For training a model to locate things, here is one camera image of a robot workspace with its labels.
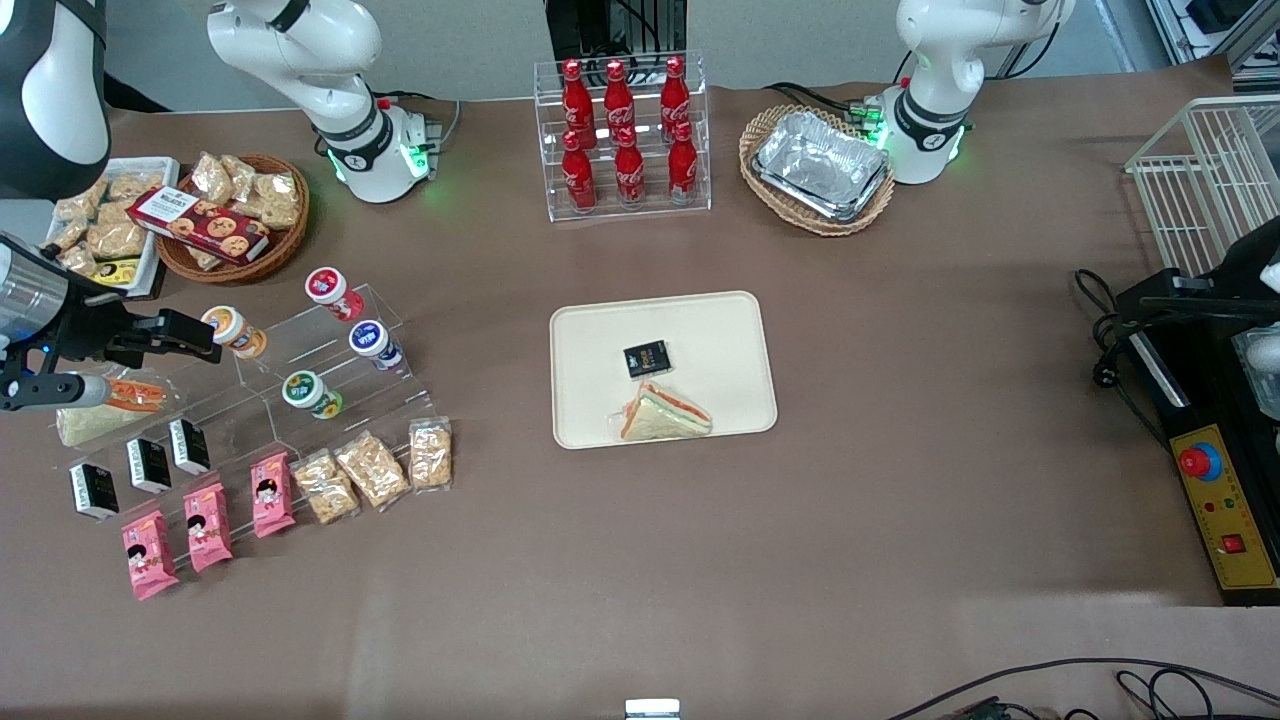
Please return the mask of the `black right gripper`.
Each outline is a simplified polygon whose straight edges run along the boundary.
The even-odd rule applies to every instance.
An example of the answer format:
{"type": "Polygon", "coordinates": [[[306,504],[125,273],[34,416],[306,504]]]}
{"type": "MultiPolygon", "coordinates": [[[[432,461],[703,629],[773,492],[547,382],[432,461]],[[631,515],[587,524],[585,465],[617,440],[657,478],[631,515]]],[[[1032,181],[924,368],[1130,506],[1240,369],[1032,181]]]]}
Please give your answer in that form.
{"type": "Polygon", "coordinates": [[[41,369],[52,372],[61,360],[141,369],[151,356],[218,365],[223,347],[212,334],[210,324],[184,313],[160,309],[154,316],[140,315],[115,291],[93,283],[70,283],[61,310],[40,341],[41,369]]]}

